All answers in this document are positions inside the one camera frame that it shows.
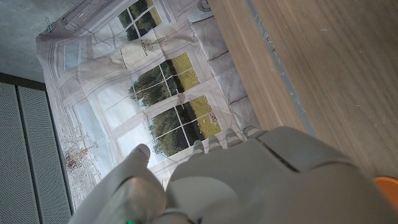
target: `metal panel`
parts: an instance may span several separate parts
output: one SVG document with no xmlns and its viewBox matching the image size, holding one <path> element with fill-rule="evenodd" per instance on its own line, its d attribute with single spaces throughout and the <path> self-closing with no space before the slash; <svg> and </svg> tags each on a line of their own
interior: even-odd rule
<svg viewBox="0 0 398 224">
<path fill-rule="evenodd" d="M 0 96 L 0 223 L 39 223 L 15 86 Z"/>
<path fill-rule="evenodd" d="M 18 87 L 43 223 L 67 223 L 70 207 L 44 91 Z"/>
</svg>

